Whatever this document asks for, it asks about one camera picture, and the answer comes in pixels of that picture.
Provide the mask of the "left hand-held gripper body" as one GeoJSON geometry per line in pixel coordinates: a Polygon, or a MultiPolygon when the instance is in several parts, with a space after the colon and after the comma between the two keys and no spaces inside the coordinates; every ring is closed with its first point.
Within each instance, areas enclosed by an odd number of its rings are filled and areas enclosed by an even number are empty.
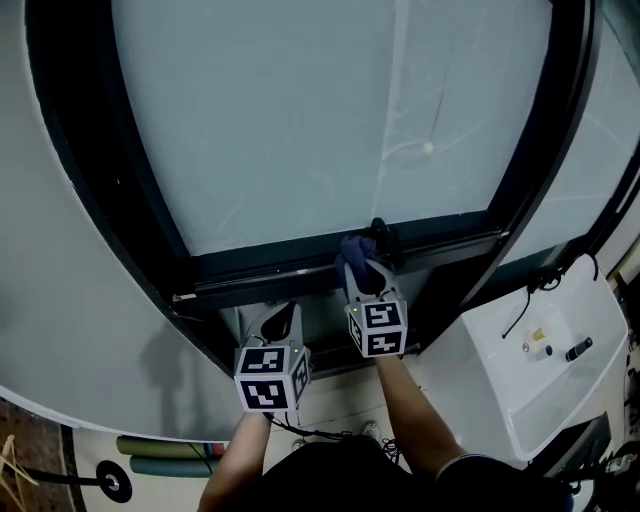
{"type": "Polygon", "coordinates": [[[301,343],[236,351],[234,380],[245,412],[291,412],[310,380],[310,351],[301,343]]]}

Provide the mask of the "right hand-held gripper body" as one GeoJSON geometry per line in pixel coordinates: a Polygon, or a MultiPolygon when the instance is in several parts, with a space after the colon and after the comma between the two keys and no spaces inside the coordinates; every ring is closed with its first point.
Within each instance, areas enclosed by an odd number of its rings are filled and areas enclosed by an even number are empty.
{"type": "Polygon", "coordinates": [[[407,338],[407,302],[383,294],[344,308],[348,332],[364,358],[401,356],[407,338]]]}

